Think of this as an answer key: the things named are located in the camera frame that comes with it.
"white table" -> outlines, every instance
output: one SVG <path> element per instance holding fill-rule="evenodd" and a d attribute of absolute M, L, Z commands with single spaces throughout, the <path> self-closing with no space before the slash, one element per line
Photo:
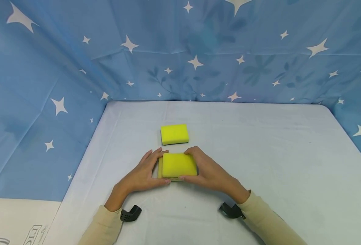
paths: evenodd
<path fill-rule="evenodd" d="M 308 244 L 361 244 L 361 154 L 321 105 L 111 102 L 45 240 L 76 244 L 112 186 L 149 149 L 160 126 L 188 126 L 198 145 L 271 206 Z M 239 220 L 222 216 L 225 196 L 186 183 L 132 194 L 142 208 L 117 244 L 260 244 Z"/>

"hand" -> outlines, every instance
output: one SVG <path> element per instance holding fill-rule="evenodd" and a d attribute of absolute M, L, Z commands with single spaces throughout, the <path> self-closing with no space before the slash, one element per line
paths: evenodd
<path fill-rule="evenodd" d="M 180 179 L 214 191 L 220 191 L 230 196 L 237 204 L 247 201 L 250 192 L 240 182 L 229 175 L 212 158 L 199 147 L 194 146 L 185 151 L 193 156 L 199 169 L 198 176 L 180 176 Z"/>
<path fill-rule="evenodd" d="M 149 150 L 149 152 L 145 153 L 138 165 L 114 186 L 105 204 L 106 209 L 110 212 L 120 209 L 126 197 L 134 191 L 145 191 L 168 185 L 171 182 L 169 179 L 152 178 L 152 170 L 155 167 L 155 163 L 164 153 L 168 153 L 168 150 L 162 151 L 161 147 L 154 152 Z"/>

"left hand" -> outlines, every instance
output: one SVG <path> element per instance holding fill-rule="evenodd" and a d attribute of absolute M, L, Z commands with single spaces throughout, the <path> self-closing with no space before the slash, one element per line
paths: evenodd
<path fill-rule="evenodd" d="M 171 182 L 169 179 L 152 178 L 152 170 L 157 159 L 162 157 L 164 153 L 168 153 L 168 150 L 162 151 L 161 147 L 154 152 L 149 150 L 145 153 L 138 165 L 114 186 L 105 204 L 106 209 L 110 212 L 120 209 L 126 197 L 134 191 L 145 191 L 168 185 Z"/>

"right hand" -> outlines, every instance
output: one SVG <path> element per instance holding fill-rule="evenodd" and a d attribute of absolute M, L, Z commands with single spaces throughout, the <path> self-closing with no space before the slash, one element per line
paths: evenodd
<path fill-rule="evenodd" d="M 229 173 L 227 173 L 212 158 L 206 155 L 199 147 L 191 147 L 184 153 L 193 156 L 199 169 L 199 175 L 183 175 L 179 177 L 180 180 L 225 193 L 237 204 L 242 204 L 247 201 L 250 192 L 246 190 L 237 179 L 229 175 Z"/>

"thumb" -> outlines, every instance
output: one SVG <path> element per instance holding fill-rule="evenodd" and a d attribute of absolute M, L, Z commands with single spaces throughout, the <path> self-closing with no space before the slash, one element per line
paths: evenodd
<path fill-rule="evenodd" d="M 170 179 L 152 179 L 151 183 L 150 183 L 150 187 L 151 188 L 156 188 L 159 186 L 164 186 L 164 185 L 168 185 L 169 183 L 171 183 Z"/>
<path fill-rule="evenodd" d="M 185 181 L 187 183 L 192 183 L 192 184 L 196 184 L 196 185 L 204 185 L 204 179 L 199 175 L 197 175 L 197 176 L 183 175 L 183 176 L 180 176 L 179 179 L 181 181 Z"/>

